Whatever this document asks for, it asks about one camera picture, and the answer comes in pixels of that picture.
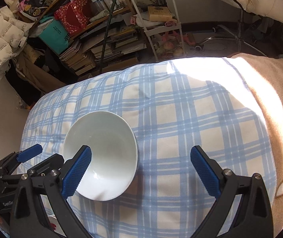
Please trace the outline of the long dark reaching pole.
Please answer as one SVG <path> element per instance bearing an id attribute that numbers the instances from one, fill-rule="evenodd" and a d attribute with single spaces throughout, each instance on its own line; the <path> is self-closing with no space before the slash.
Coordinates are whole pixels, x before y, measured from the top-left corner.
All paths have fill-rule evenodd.
<path id="1" fill-rule="evenodd" d="M 107 39 L 108 39 L 109 28 L 110 28 L 111 21 L 112 21 L 112 18 L 113 18 L 113 12 L 115 10 L 115 5 L 116 5 L 116 0 L 113 0 L 112 5 L 111 5 L 111 9 L 109 11 L 109 17 L 108 17 L 108 21 L 107 21 L 107 25 L 106 25 L 106 29 L 105 29 L 104 40 L 103 40 L 101 61 L 100 61 L 100 65 L 99 65 L 99 73 L 100 74 L 102 73 L 102 69 L 103 69 L 103 66 L 104 66 L 104 56 L 105 56 L 106 44 L 107 44 Z"/>

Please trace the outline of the plain white bowl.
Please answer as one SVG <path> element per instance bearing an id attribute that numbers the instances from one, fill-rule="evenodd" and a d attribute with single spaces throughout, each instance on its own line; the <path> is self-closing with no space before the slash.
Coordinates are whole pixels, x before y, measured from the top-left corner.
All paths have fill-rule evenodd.
<path id="1" fill-rule="evenodd" d="M 83 145 L 90 147 L 92 158 L 77 192 L 101 202 L 124 193 L 138 166 L 137 140 L 129 124 L 112 112 L 90 112 L 77 119 L 68 131 L 64 159 L 72 158 Z"/>

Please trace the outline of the white rolling cart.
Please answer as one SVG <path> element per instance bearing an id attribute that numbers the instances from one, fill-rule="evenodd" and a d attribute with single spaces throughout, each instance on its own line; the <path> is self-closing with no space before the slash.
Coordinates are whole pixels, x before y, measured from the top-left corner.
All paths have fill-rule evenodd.
<path id="1" fill-rule="evenodd" d="M 184 35 L 175 0 L 131 0 L 137 12 L 137 25 L 148 38 L 156 61 L 186 56 Z M 173 18 L 168 22 L 149 21 L 148 7 L 168 7 Z"/>

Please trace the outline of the brown hanging coat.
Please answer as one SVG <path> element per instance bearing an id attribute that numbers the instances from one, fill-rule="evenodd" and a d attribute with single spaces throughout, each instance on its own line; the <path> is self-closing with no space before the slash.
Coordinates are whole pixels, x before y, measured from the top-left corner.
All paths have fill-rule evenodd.
<path id="1" fill-rule="evenodd" d="M 44 70 L 44 66 L 46 66 L 45 57 L 29 44 L 25 45 L 13 62 L 18 76 L 28 81 L 43 94 L 66 85 Z"/>

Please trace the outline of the teal shopping bag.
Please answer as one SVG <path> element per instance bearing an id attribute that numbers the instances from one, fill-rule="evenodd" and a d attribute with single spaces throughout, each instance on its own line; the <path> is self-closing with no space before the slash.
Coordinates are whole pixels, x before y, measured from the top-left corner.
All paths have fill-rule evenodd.
<path id="1" fill-rule="evenodd" d="M 69 33 L 53 16 L 42 19 L 37 31 L 40 31 L 38 37 L 57 55 L 68 48 Z"/>

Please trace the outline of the blue plaid tablecloth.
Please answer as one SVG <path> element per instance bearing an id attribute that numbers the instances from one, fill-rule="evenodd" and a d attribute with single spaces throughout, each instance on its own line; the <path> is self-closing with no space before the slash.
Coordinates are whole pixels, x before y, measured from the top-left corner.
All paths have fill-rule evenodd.
<path id="1" fill-rule="evenodd" d="M 29 113 L 21 149 L 36 143 L 43 153 L 19 173 L 62 152 L 77 119 L 110 111 L 132 128 L 139 165 L 119 198 L 68 199 L 94 237 L 190 237 L 211 206 L 190 161 L 199 145 L 235 174 L 262 175 L 270 199 L 276 170 L 264 116 L 238 68 L 245 61 L 187 58 L 139 64 L 71 84 L 43 96 Z"/>

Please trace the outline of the large cherry plate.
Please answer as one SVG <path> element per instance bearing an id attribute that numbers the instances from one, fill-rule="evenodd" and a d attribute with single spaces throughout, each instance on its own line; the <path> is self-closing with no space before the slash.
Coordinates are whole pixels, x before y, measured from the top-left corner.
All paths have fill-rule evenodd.
<path id="1" fill-rule="evenodd" d="M 55 217 L 55 215 L 49 215 L 49 216 L 48 216 L 48 219 L 49 219 L 49 222 L 50 222 L 50 224 L 51 224 L 53 230 L 54 230 L 56 233 L 58 233 L 58 234 L 60 234 L 60 235 L 62 235 L 62 236 L 66 236 L 65 233 L 63 232 L 63 230 L 62 230 L 62 228 L 61 228 L 61 226 L 60 226 L 60 224 L 59 224 L 57 218 Z"/>

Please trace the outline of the yellow box on cart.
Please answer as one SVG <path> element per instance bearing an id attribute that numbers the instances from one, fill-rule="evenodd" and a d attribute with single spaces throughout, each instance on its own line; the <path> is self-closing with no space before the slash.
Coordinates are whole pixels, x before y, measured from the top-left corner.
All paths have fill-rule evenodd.
<path id="1" fill-rule="evenodd" d="M 149 21 L 152 22 L 168 22 L 173 16 L 168 7 L 148 7 Z"/>

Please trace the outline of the stack of books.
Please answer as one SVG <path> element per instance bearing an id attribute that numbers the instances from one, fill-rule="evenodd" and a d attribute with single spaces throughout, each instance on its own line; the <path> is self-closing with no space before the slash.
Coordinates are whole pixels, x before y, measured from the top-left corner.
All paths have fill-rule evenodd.
<path id="1" fill-rule="evenodd" d="M 77 76 L 81 76 L 96 67 L 95 56 L 91 48 L 92 45 L 89 42 L 76 41 L 59 56 L 59 59 Z"/>

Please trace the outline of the wooden shelf unit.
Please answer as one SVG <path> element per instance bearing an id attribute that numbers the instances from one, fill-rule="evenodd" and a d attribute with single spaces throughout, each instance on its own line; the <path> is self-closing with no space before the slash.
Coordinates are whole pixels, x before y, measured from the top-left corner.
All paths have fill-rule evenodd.
<path id="1" fill-rule="evenodd" d="M 37 27 L 42 19 L 51 16 L 54 17 L 54 12 L 59 7 L 71 1 L 73 0 L 55 0 L 39 17 L 34 27 L 31 28 L 31 34 L 28 40 L 28 44 L 40 51 L 45 57 L 45 65 L 48 67 L 48 72 L 67 84 L 74 83 L 77 79 L 91 73 L 99 73 L 105 29 L 113 2 L 113 0 L 88 0 L 92 10 L 92 17 L 89 20 L 89 24 L 78 34 L 69 36 L 68 48 L 76 41 L 89 42 L 92 45 L 90 50 L 95 56 L 96 67 L 86 74 L 77 76 L 73 70 L 59 59 L 59 56 L 65 50 L 60 55 L 57 55 L 38 37 L 40 31 L 37 31 Z M 122 62 L 125 67 L 138 63 L 139 51 L 150 47 L 143 31 L 130 22 L 131 15 L 134 13 L 135 10 L 130 0 L 116 0 L 108 33 L 103 68 L 117 61 Z"/>

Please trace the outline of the red gift bag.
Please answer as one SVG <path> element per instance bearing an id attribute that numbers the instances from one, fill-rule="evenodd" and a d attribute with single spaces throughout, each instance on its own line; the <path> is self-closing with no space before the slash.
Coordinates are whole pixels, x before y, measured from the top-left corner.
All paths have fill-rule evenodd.
<path id="1" fill-rule="evenodd" d="M 54 12 L 54 18 L 62 24 L 70 36 L 84 30 L 91 17 L 92 10 L 88 0 L 73 0 Z"/>

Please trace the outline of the white puffer jacket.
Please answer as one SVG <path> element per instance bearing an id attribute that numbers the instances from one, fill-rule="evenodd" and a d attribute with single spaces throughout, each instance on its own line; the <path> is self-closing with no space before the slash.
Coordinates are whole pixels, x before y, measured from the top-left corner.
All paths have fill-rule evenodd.
<path id="1" fill-rule="evenodd" d="M 0 79 L 9 69 L 9 60 L 26 45 L 31 27 L 32 24 L 16 19 L 7 6 L 0 8 Z"/>

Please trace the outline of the black patterned tote bag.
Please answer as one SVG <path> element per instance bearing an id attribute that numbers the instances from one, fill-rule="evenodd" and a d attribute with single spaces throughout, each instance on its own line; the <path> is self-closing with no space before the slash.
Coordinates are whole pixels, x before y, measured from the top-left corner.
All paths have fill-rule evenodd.
<path id="1" fill-rule="evenodd" d="M 48 8 L 47 0 L 18 0 L 17 9 L 26 18 L 36 21 Z"/>

